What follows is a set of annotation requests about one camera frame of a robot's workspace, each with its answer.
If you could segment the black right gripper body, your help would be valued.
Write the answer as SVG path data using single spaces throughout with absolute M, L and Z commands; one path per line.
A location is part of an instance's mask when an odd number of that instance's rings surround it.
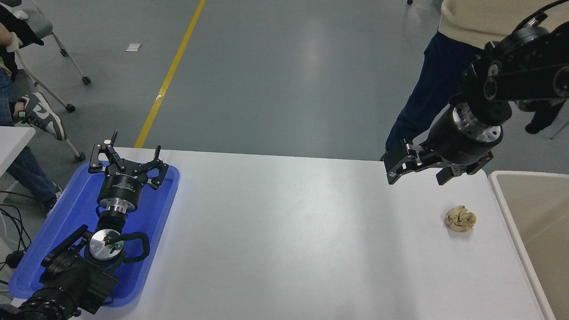
M 449 107 L 429 131 L 425 150 L 453 164 L 470 165 L 488 157 L 502 139 L 502 126 L 484 125 L 468 108 Z

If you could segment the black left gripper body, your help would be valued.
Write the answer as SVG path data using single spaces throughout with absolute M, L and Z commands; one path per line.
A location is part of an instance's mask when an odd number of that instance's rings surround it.
M 122 199 L 130 206 L 138 206 L 147 182 L 148 180 L 139 180 L 137 176 L 128 176 L 121 172 L 106 173 L 97 203 L 104 206 L 110 204 L 112 199 Z

